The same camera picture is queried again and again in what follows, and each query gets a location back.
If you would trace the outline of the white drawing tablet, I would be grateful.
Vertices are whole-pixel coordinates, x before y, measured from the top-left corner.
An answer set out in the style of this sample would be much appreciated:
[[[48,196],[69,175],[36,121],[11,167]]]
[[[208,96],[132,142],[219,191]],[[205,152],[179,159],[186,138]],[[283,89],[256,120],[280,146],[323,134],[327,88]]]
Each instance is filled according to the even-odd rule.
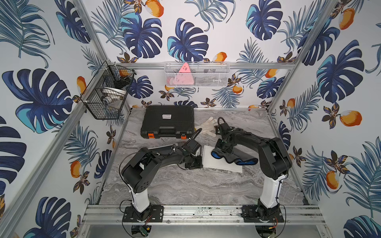
[[[224,158],[216,159],[212,157],[211,153],[214,147],[205,145],[202,149],[202,164],[205,168],[220,169],[225,171],[232,171],[242,173],[242,166],[234,163],[228,164]]]
[[[172,151],[174,148],[176,148],[178,144],[171,144],[166,146],[159,146],[159,147],[153,147],[149,148],[150,151],[158,151],[159,153],[166,153],[167,151]]]

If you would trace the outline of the grey blue wiping cloth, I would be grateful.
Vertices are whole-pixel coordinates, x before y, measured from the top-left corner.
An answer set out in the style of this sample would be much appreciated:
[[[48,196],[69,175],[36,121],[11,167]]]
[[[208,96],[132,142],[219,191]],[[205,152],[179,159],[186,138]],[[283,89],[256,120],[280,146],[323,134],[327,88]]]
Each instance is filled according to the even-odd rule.
[[[221,149],[214,148],[211,156],[215,159],[224,158],[228,164],[236,164],[238,166],[256,165],[259,160],[239,149],[233,148],[232,153],[223,152]]]

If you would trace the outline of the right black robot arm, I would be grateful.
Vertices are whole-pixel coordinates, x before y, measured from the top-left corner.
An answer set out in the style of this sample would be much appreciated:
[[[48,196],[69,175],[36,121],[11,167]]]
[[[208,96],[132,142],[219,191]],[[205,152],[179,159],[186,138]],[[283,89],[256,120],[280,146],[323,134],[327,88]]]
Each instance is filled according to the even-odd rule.
[[[244,205],[242,214],[246,223],[281,223],[286,212],[281,211],[279,195],[287,179],[292,161],[283,141],[277,137],[264,138],[240,128],[231,127],[222,118],[215,126],[220,135],[211,155],[239,166],[259,165],[265,176],[264,188],[256,205]]]

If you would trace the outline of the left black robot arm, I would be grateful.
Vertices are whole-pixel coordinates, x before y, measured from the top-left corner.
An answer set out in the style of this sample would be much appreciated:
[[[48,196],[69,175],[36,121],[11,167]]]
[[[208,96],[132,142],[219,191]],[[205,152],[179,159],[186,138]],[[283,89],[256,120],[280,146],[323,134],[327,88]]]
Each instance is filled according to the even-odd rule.
[[[124,221],[146,222],[153,208],[148,198],[148,187],[160,168],[177,165],[182,170],[202,168],[201,145],[195,140],[198,129],[183,145],[142,148],[119,170],[122,181],[129,187],[132,205],[125,211]]]

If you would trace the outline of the white knit work glove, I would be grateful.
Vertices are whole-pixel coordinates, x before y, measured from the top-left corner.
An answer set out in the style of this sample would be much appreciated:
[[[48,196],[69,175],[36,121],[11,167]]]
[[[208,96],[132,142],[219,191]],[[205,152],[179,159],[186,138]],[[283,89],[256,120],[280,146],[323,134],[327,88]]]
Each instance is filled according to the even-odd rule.
[[[212,137],[216,137],[215,126],[217,125],[217,119],[210,117],[206,122],[200,126],[195,126],[195,130],[202,129],[201,134],[206,134]]]

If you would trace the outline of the black plastic tool case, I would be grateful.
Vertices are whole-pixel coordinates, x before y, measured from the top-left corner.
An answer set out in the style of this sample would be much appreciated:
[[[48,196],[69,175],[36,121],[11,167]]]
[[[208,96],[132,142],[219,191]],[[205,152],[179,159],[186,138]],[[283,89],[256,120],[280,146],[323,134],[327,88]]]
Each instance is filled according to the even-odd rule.
[[[194,108],[191,106],[149,106],[145,110],[140,135],[146,139],[174,137],[187,139],[194,134]]]

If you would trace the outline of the pink triangular paper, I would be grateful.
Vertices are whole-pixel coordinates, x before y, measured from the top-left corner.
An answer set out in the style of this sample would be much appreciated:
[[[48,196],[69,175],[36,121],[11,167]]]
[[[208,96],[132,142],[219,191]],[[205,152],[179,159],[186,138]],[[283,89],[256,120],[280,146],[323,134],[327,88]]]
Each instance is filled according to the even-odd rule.
[[[175,74],[173,84],[175,86],[194,85],[194,78],[191,73],[190,66],[187,62],[184,63],[180,68],[179,72]]]

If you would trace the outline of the silver object in basket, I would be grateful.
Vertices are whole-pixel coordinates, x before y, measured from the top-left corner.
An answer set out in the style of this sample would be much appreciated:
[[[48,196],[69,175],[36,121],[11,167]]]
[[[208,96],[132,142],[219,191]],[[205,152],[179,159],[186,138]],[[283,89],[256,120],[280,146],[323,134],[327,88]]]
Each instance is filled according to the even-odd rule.
[[[102,103],[108,106],[115,102],[123,101],[127,92],[121,89],[105,87],[101,90],[101,93]]]

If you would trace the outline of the clear mesh wall shelf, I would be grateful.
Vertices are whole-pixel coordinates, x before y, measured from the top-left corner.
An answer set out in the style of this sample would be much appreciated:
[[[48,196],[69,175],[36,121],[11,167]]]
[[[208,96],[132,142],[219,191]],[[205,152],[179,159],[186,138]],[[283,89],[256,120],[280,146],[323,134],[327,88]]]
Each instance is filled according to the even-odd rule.
[[[164,65],[166,85],[169,87],[225,87],[228,83],[230,65],[225,62],[188,62],[194,85],[175,86],[173,80],[185,62],[167,62]]]

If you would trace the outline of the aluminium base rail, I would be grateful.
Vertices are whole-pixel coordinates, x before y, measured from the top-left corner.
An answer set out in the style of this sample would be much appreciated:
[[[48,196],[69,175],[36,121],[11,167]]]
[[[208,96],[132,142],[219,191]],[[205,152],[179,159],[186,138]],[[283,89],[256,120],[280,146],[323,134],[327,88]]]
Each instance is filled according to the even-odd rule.
[[[125,215],[127,206],[89,205],[82,218],[86,225],[325,225],[316,205],[286,205],[275,216],[263,221],[251,218],[248,205],[162,205],[155,208],[148,221]]]

